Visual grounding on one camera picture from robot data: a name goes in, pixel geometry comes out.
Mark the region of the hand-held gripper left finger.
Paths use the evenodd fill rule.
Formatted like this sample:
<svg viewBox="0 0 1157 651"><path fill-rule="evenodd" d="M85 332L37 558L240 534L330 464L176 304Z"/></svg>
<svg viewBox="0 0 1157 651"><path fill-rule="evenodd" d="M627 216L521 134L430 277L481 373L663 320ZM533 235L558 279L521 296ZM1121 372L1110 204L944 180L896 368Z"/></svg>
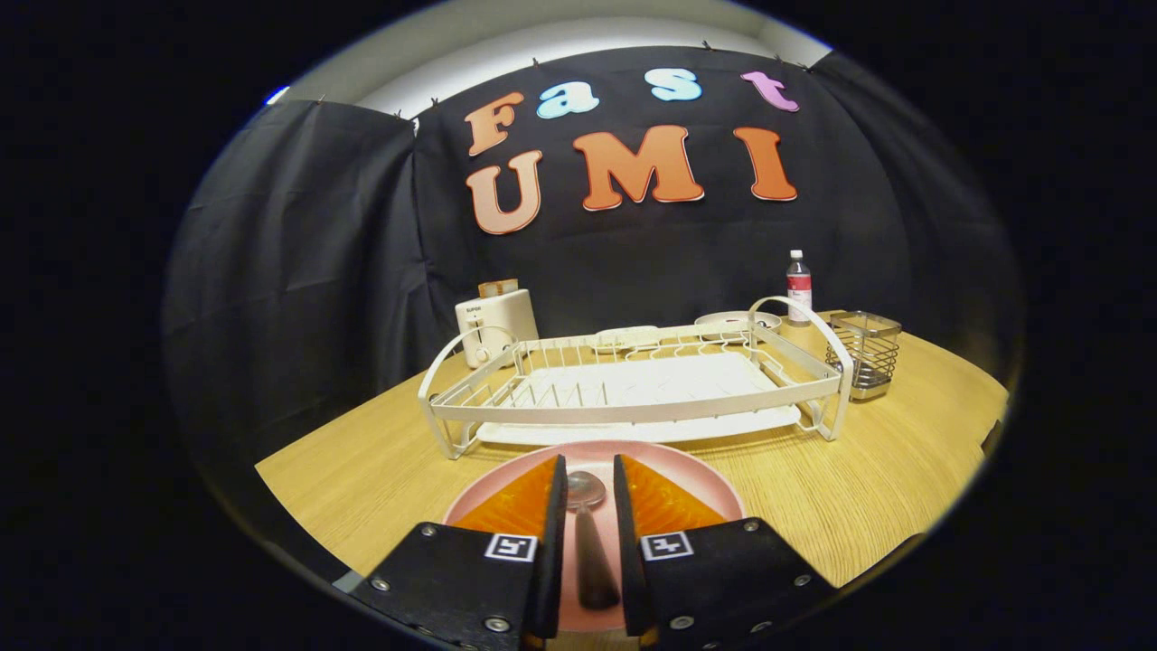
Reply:
<svg viewBox="0 0 1157 651"><path fill-rule="evenodd" d="M560 627L567 463L553 454L521 481L530 518L521 534L422 521L351 597L392 626L464 650L544 650Z"/></svg>

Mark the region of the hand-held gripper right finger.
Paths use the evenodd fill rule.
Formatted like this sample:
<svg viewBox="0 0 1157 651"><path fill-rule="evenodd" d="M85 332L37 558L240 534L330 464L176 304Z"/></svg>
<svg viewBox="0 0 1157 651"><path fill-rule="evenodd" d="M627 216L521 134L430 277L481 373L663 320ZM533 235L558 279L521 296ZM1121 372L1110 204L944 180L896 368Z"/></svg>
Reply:
<svg viewBox="0 0 1157 651"><path fill-rule="evenodd" d="M837 589L757 516L644 534L642 463L613 458L626 635L641 650L747 650Z"/></svg>

